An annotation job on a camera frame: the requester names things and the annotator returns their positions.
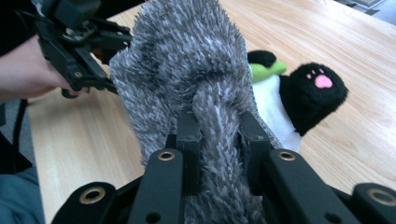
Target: dark clothing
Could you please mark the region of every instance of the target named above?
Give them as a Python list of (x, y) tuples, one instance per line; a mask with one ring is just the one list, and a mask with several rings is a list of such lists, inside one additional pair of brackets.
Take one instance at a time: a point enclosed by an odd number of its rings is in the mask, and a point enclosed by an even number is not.
[[(35, 13), (35, 7), (30, 0), (0, 1), (0, 30), (2, 31), (0, 56), (15, 49), (32, 34), (29, 31), (32, 21), (23, 21), (16, 12), (17, 9)], [(5, 105), (0, 104), (0, 125), (4, 125), (5, 115)], [(19, 152), (0, 133), (0, 167), (12, 169), (15, 159), (13, 155), (16, 153)], [(15, 175), (0, 175), (0, 223), (44, 223), (35, 168), (26, 169)]]
[(0, 175), (0, 223), (44, 223), (35, 168)]
[(35, 14), (35, 6), (30, 0), (0, 1), (0, 56), (15, 49), (32, 35), (32, 19), (19, 16), (17, 10)]
[(6, 106), (0, 104), (0, 127), (6, 124)]

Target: brass insert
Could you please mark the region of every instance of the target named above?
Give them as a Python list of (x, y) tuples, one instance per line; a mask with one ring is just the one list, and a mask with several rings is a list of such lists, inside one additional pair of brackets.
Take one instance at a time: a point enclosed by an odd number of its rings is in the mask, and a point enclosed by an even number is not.
[(296, 159), (294, 154), (287, 151), (281, 151), (277, 154), (277, 156), (284, 161), (294, 161)]
[(165, 151), (158, 155), (158, 159), (160, 161), (171, 161), (175, 157), (175, 153), (170, 151)]
[(367, 194), (378, 203), (386, 206), (396, 206), (396, 198), (382, 189), (369, 189)]
[(79, 196), (79, 202), (83, 204), (97, 203), (105, 197), (106, 191), (102, 187), (93, 187), (84, 190)]

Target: wooden table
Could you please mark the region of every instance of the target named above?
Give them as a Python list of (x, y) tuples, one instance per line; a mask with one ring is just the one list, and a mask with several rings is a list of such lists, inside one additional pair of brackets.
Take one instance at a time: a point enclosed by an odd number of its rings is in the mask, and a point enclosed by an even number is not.
[[(346, 103), (304, 138), (301, 154), (323, 180), (350, 192), (361, 182), (396, 189), (396, 27), (331, 0), (220, 0), (247, 41), (289, 71), (315, 61), (349, 88)], [(133, 26), (137, 8), (114, 18)], [(119, 188), (143, 173), (137, 140), (118, 96), (58, 91), (31, 101), (29, 115), (47, 222), (92, 181)]]

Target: white plush belly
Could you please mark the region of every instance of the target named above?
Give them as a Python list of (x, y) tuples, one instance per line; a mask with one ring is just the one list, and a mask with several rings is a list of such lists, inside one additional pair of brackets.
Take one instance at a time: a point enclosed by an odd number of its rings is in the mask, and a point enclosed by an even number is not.
[(301, 136), (295, 132), (279, 95), (279, 76), (271, 76), (253, 84), (259, 115), (282, 144), (283, 148), (298, 152)]

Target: person's hand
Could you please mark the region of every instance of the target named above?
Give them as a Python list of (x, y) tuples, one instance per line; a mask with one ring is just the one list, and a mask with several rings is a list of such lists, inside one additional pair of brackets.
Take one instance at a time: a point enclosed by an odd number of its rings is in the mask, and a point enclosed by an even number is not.
[(57, 87), (75, 95), (87, 91), (72, 91), (64, 77), (44, 58), (37, 35), (0, 58), (0, 102), (37, 97)]

